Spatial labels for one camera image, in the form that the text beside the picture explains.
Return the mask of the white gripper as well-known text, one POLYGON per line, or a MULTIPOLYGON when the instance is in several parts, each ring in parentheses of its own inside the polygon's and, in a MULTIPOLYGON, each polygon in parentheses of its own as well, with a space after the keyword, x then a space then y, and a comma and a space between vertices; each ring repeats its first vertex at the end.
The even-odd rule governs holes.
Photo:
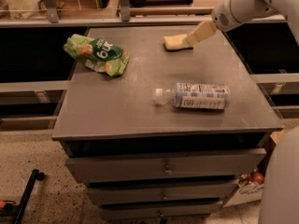
POLYGON ((231 8, 230 0, 219 2, 212 10, 213 21, 200 22, 184 39, 183 45, 192 48, 195 44, 208 39, 217 32, 217 28, 223 32, 230 31, 237 26, 231 8))

